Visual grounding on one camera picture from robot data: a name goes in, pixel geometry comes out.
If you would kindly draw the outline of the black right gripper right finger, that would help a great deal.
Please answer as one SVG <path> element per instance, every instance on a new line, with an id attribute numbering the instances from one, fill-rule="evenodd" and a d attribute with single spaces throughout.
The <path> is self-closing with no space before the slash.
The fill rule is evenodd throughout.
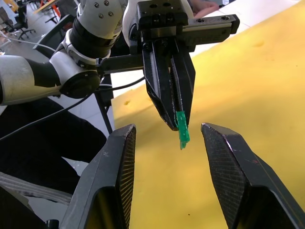
<path id="1" fill-rule="evenodd" d="M 203 123 L 213 186 L 230 229 L 303 229 L 305 213 L 237 132 Z"/>

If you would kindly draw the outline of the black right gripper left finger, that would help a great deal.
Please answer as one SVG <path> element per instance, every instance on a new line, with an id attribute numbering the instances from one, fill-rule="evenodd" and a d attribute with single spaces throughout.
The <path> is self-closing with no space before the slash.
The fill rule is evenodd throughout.
<path id="1" fill-rule="evenodd" d="M 84 169 L 61 229 L 127 229 L 134 184 L 136 126 L 113 131 Z"/>

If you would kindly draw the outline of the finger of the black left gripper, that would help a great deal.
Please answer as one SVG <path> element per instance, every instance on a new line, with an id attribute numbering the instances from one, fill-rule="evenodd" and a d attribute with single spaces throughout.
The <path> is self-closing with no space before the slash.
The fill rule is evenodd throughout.
<path id="1" fill-rule="evenodd" d="M 162 120 L 171 130 L 177 131 L 169 54 L 166 40 L 149 41 L 143 45 L 142 57 L 147 93 Z"/>
<path id="2" fill-rule="evenodd" d="M 194 81 L 195 69 L 183 42 L 176 39 L 170 40 L 170 53 L 171 53 L 171 86 L 172 86 L 172 110 L 170 113 L 171 125 L 177 125 L 176 113 L 183 111 L 186 118 L 186 124 L 189 124 Z"/>

